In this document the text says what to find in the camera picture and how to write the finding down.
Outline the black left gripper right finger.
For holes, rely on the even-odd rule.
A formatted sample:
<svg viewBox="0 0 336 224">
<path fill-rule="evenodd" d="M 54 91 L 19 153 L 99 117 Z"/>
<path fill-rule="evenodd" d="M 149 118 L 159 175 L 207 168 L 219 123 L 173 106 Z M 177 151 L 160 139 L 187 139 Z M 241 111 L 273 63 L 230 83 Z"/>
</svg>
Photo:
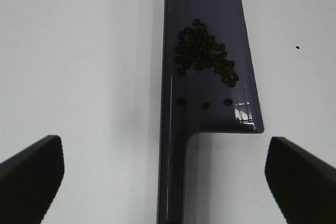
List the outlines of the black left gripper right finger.
<svg viewBox="0 0 336 224">
<path fill-rule="evenodd" d="M 272 137 L 269 189 L 287 223 L 335 223 L 335 168 L 284 137 Z"/>
</svg>

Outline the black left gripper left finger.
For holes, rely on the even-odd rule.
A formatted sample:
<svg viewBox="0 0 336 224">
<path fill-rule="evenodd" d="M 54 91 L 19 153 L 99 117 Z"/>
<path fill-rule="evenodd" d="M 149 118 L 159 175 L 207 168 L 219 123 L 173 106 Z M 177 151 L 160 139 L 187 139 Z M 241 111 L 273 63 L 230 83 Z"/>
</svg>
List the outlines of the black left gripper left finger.
<svg viewBox="0 0 336 224">
<path fill-rule="evenodd" d="M 47 135 L 2 162 L 1 223 L 41 223 L 64 173 L 57 135 Z"/>
</svg>

